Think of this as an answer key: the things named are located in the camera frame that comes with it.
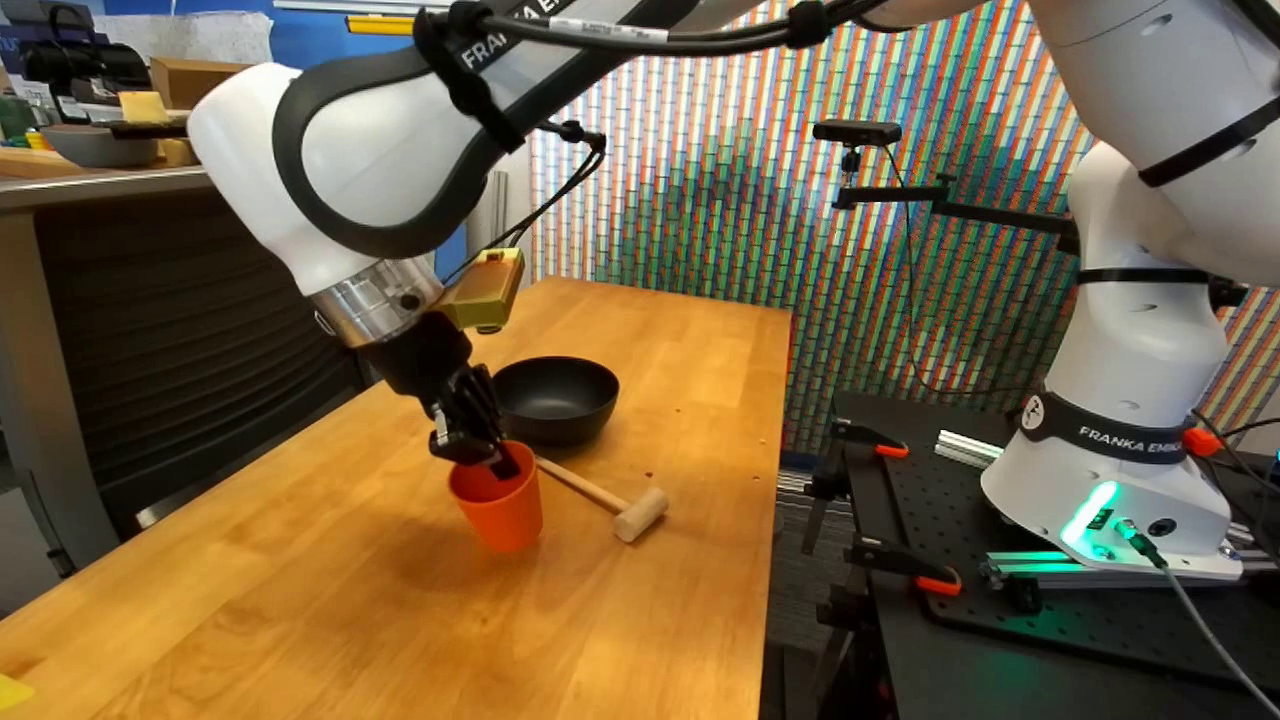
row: orange cup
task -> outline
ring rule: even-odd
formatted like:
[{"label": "orange cup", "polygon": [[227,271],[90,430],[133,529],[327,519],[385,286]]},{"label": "orange cup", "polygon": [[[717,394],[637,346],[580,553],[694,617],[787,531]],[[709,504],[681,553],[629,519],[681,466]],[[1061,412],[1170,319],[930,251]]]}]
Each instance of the orange cup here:
[{"label": "orange cup", "polygon": [[536,492],[536,462],[533,449],[507,440],[507,456],[517,459],[521,476],[492,476],[484,462],[456,462],[446,472],[446,492],[464,509],[476,541],[492,553],[527,553],[543,531],[543,504]]}]

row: mallet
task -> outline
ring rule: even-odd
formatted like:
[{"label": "mallet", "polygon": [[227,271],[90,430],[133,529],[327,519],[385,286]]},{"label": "mallet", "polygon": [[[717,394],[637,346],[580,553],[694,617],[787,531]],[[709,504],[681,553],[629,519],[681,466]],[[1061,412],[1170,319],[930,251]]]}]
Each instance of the mallet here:
[{"label": "mallet", "polygon": [[560,483],[575,489],[580,495],[605,504],[614,512],[612,519],[612,534],[618,534],[624,545],[637,545],[650,524],[661,524],[668,517],[668,492],[661,489],[648,489],[637,504],[612,495],[609,489],[575,476],[570,466],[564,462],[550,462],[550,459],[536,459],[536,466],[543,466],[546,476],[554,476]]}]

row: black cable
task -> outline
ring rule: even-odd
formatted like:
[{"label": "black cable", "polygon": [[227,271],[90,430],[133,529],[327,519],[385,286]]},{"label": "black cable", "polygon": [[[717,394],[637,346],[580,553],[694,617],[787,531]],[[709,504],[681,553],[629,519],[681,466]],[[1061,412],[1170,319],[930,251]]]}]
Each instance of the black cable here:
[{"label": "black cable", "polygon": [[732,28],[732,31],[672,31],[672,39],[741,39],[741,36],[768,36],[768,31],[787,31],[787,20],[768,20],[768,22],[748,22],[748,28]]},{"label": "black cable", "polygon": [[[908,187],[908,176],[904,176],[904,167],[899,167],[899,161],[895,161],[895,151],[892,148],[881,148],[883,157],[886,157],[886,167],[892,167],[892,176],[895,176],[895,187]],[[913,346],[914,346],[914,332],[921,332],[921,310],[914,310],[914,216],[913,216],[913,207],[904,204],[904,212],[908,212],[908,236],[904,236],[904,243],[899,243],[899,257],[895,257],[895,278],[904,283],[904,309],[908,309],[908,339],[913,339]]]},{"label": "black cable", "polygon": [[[1228,450],[1232,466],[1255,483],[1269,483],[1262,476],[1250,472],[1250,462],[1244,462],[1244,456],[1222,440],[1222,430],[1195,409],[1192,412]],[[1271,553],[1275,545],[1269,541],[1262,519],[1250,512],[1250,489],[1244,489],[1244,517],[1250,519],[1250,531],[1260,534],[1260,545]]]},{"label": "black cable", "polygon": [[1271,425],[1280,425],[1280,415],[1260,415],[1260,420],[1248,420],[1248,425],[1228,426],[1222,440],[1244,437],[1244,430],[1255,430],[1255,426],[1271,426]]},{"label": "black cable", "polygon": [[566,145],[587,145],[591,151],[575,163],[575,171],[554,187],[554,197],[546,197],[538,207],[533,207],[523,221],[517,221],[512,227],[502,227],[500,236],[492,236],[481,251],[470,251],[456,271],[446,271],[438,283],[442,290],[456,286],[458,277],[469,277],[469,269],[492,251],[492,246],[517,246],[523,241],[523,233],[546,212],[554,207],[570,187],[580,187],[598,163],[605,163],[605,135],[598,132],[585,132],[580,125],[538,125],[543,132],[564,135]]},{"label": "black cable", "polygon": [[598,47],[598,51],[629,51],[629,54],[743,54],[768,51],[787,43],[787,28],[768,28],[760,36],[668,36],[668,39],[641,39],[641,36],[591,36],[591,31],[560,31],[546,22],[517,20],[517,15],[484,15],[481,31],[500,31],[512,39],[560,43],[560,47]]}]

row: glowing green light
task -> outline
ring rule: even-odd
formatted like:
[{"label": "glowing green light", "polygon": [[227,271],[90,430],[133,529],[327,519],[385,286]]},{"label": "glowing green light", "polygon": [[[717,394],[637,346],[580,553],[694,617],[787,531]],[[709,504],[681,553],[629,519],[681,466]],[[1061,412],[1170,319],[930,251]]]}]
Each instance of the glowing green light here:
[{"label": "glowing green light", "polygon": [[1088,541],[1088,524],[1095,519],[1095,512],[1103,512],[1114,501],[1119,483],[1099,483],[1088,492],[1088,501],[1074,509],[1074,517],[1062,529],[1062,545],[1078,554],[1095,554],[1092,541]]}]

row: wooden table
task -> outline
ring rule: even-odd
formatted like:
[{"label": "wooden table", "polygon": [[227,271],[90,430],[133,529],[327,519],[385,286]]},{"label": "wooden table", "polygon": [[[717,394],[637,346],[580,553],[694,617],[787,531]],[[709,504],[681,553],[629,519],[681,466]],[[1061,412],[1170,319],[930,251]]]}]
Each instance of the wooden table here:
[{"label": "wooden table", "polygon": [[787,377],[782,310],[546,278],[494,364],[605,358],[575,472],[672,517],[644,545],[543,479],[543,545],[489,554],[385,384],[0,622],[26,714],[754,720]]}]

